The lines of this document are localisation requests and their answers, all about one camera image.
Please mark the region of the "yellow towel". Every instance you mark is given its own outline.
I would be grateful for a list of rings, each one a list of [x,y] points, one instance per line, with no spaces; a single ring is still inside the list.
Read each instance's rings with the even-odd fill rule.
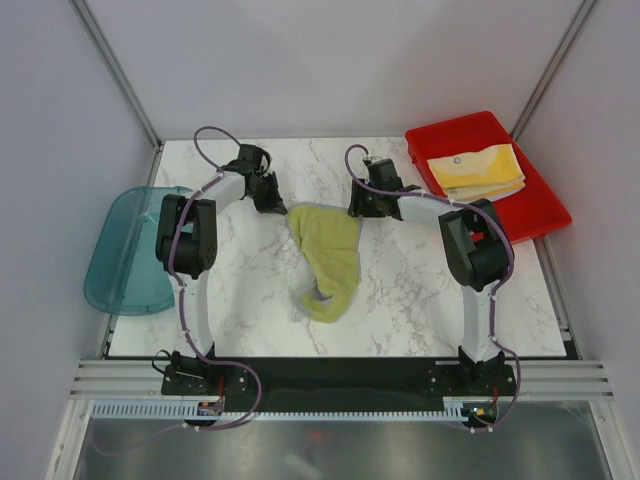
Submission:
[[[525,183],[525,175],[510,143],[489,146],[427,161],[430,173],[444,189]]]

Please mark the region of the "green frog pattern towel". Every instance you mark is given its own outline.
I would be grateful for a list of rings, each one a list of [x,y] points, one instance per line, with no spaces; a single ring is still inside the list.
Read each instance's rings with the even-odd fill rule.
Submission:
[[[524,182],[516,182],[504,185],[449,188],[444,189],[444,193],[453,201],[470,203],[482,198],[490,201],[500,200],[518,193],[524,187]]]

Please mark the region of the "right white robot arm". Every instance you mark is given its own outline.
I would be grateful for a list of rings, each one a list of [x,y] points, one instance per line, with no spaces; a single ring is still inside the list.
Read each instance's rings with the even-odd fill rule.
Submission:
[[[493,383],[489,364],[504,355],[496,337],[497,290],[510,278],[514,251],[491,201],[458,203],[405,186],[390,159],[365,156],[366,178],[352,177],[348,214],[391,217],[439,231],[449,272],[460,285],[463,337],[458,385],[480,394]]]

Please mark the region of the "grey green towel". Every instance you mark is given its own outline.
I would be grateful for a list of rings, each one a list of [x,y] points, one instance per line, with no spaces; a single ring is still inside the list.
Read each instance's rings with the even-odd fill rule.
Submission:
[[[341,207],[299,203],[287,215],[290,234],[313,280],[293,293],[297,308],[331,324],[349,309],[361,280],[362,222]]]

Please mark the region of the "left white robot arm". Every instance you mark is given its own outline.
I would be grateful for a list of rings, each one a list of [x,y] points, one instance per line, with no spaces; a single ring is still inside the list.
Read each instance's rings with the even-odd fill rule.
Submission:
[[[270,154],[251,144],[240,145],[237,158],[218,168],[200,189],[188,196],[167,195],[161,203],[155,255],[169,277],[178,311],[175,351],[202,359],[190,363],[183,378],[197,394],[210,393],[219,380],[218,369],[210,364],[215,341],[207,294],[218,254],[217,217],[245,198],[260,214],[287,213]]]

